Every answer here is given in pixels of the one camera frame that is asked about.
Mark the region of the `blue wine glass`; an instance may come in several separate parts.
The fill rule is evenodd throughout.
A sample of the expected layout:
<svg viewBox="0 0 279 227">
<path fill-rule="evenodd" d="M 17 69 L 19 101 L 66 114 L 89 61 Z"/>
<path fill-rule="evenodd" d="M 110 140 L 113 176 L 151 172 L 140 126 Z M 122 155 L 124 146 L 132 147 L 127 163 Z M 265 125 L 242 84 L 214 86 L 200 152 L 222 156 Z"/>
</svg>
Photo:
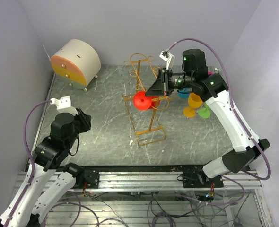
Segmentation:
<svg viewBox="0 0 279 227">
<path fill-rule="evenodd" d="M 190 88 L 178 89 L 177 93 L 181 99 L 188 99 L 192 90 Z"/>
</svg>

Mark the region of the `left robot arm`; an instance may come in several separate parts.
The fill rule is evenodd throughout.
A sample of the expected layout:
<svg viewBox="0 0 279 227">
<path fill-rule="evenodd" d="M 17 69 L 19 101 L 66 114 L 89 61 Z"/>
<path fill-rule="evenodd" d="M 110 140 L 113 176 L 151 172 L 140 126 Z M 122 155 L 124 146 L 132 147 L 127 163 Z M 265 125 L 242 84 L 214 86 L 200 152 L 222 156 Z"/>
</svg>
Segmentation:
<svg viewBox="0 0 279 227">
<path fill-rule="evenodd" d="M 56 182 L 46 191 L 44 187 L 71 154 L 79 135 L 91 129 L 91 116 L 80 108 L 75 113 L 63 112 L 56 115 L 51 123 L 51 132 L 35 148 L 34 164 L 11 204 L 0 215 L 0 227 L 39 227 L 52 206 L 66 191 L 84 184 L 84 169 L 77 164 L 65 166 Z"/>
</svg>

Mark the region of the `green wine glass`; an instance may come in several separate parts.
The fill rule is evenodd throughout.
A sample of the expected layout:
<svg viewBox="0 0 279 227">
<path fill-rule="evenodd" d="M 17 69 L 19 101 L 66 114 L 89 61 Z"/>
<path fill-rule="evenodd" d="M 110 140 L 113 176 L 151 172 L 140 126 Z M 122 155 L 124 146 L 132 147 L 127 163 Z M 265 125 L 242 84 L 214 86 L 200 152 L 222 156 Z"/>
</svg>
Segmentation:
<svg viewBox="0 0 279 227">
<path fill-rule="evenodd" d="M 204 103 L 204 106 L 198 110 L 198 114 L 202 118 L 209 118 L 211 116 L 210 107 Z"/>
</svg>

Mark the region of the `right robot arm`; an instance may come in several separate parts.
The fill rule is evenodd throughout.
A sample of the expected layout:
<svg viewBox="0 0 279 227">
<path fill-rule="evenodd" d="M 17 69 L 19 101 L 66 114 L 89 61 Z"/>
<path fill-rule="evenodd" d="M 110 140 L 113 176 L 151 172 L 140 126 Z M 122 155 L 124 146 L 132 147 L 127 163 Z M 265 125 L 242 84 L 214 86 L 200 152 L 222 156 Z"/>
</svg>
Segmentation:
<svg viewBox="0 0 279 227">
<path fill-rule="evenodd" d="M 247 165 L 264 156 L 270 147 L 267 139 L 261 139 L 248 125 L 238 110 L 229 87 L 219 73 L 210 73 L 205 53 L 200 49 L 189 49 L 182 53 L 182 72 L 174 73 L 175 57 L 162 51 L 160 58 L 166 62 L 159 69 L 155 82 L 146 91 L 146 96 L 167 97 L 174 90 L 190 89 L 216 115 L 232 143 L 232 150 L 203 165 L 197 174 L 197 183 L 207 187 L 213 178 L 228 173 L 238 173 Z"/>
</svg>

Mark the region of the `orange wine glass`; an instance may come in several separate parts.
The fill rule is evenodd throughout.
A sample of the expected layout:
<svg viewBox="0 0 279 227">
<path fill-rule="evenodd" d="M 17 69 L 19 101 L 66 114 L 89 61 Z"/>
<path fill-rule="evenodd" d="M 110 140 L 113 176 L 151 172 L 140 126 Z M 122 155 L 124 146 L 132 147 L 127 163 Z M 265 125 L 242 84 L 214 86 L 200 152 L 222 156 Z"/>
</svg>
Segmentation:
<svg viewBox="0 0 279 227">
<path fill-rule="evenodd" d="M 203 101 L 197 94 L 190 93 L 188 97 L 188 106 L 183 109 L 183 114 L 188 118 L 194 117 L 196 115 L 196 109 L 199 108 L 202 103 Z"/>
</svg>

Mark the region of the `red wine glass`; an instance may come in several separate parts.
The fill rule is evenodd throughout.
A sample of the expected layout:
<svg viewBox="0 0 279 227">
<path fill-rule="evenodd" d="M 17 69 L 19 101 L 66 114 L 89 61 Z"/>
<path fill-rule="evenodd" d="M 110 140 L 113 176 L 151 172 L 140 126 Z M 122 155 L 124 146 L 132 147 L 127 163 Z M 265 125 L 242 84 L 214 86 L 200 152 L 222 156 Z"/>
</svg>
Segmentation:
<svg viewBox="0 0 279 227">
<path fill-rule="evenodd" d="M 133 104 L 136 109 L 140 111 L 145 111 L 148 109 L 157 108 L 159 105 L 159 100 L 152 101 L 153 99 L 158 98 L 157 96 L 146 96 L 145 91 L 137 92 L 133 97 Z"/>
</svg>

